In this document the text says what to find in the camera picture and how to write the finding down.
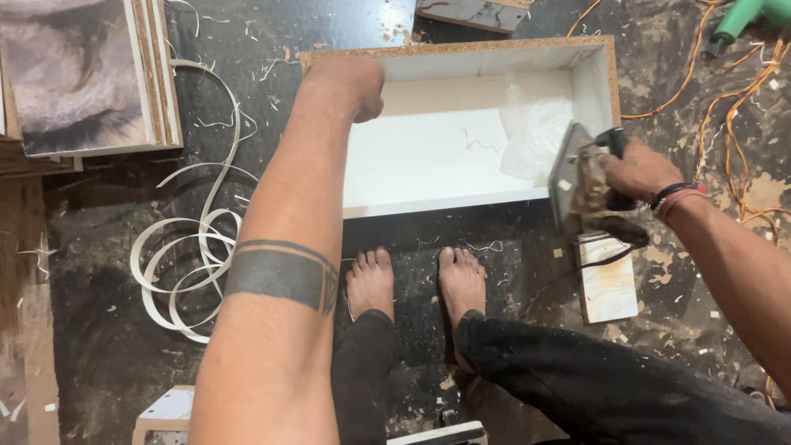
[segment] forearm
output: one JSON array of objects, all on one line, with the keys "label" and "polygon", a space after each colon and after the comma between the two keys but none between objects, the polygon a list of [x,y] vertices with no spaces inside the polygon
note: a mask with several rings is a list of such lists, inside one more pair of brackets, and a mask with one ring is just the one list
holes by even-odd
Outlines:
[{"label": "forearm", "polygon": [[679,201],[668,225],[741,340],[791,394],[791,256],[698,196]]},{"label": "forearm", "polygon": [[353,118],[337,95],[309,84],[297,94],[244,217],[201,366],[200,443],[231,443],[233,429],[249,431],[234,443],[258,443],[262,430],[273,443],[337,440],[329,367]]}]

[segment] black bracelet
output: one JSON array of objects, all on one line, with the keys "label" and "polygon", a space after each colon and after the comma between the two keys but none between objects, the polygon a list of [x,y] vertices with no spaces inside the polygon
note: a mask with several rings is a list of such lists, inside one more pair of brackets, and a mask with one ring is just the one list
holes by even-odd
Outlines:
[{"label": "black bracelet", "polygon": [[697,190],[698,186],[689,182],[679,182],[678,184],[671,184],[663,188],[661,192],[654,195],[653,203],[651,204],[651,211],[655,211],[657,209],[657,205],[659,205],[659,202],[661,202],[663,199],[675,192],[678,192],[679,190],[684,190],[686,188],[693,188],[694,190]]}]

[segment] hand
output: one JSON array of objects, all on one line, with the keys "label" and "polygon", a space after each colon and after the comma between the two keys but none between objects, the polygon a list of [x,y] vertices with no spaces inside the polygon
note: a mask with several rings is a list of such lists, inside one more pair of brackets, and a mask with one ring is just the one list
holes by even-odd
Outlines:
[{"label": "hand", "polygon": [[684,182],[675,165],[637,139],[629,141],[623,160],[606,154],[599,158],[599,165],[610,187],[646,203],[653,203],[663,188]]},{"label": "hand", "polygon": [[378,62],[359,57],[326,57],[313,63],[300,88],[329,93],[334,102],[349,106],[354,122],[361,124],[382,113],[383,84],[384,69]]}]

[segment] tattoo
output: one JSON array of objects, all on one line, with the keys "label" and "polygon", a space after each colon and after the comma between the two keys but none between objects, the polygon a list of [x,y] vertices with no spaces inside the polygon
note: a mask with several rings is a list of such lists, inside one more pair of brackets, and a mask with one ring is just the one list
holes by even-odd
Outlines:
[{"label": "tattoo", "polygon": [[315,250],[257,239],[237,245],[225,296],[239,292],[289,299],[324,315],[335,308],[338,269]]}]

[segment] foot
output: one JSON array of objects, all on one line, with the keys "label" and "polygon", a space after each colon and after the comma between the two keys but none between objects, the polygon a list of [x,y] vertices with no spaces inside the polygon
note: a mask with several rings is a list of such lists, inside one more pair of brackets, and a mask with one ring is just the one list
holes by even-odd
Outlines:
[{"label": "foot", "polygon": [[[440,253],[440,289],[448,307],[453,343],[456,344],[456,328],[468,310],[486,312],[486,269],[478,264],[469,250],[445,247]],[[454,347],[456,362],[467,372],[472,369]]]},{"label": "foot", "polygon": [[393,268],[384,247],[360,252],[346,273],[346,295],[354,320],[369,309],[378,309],[395,322],[393,311]]}]

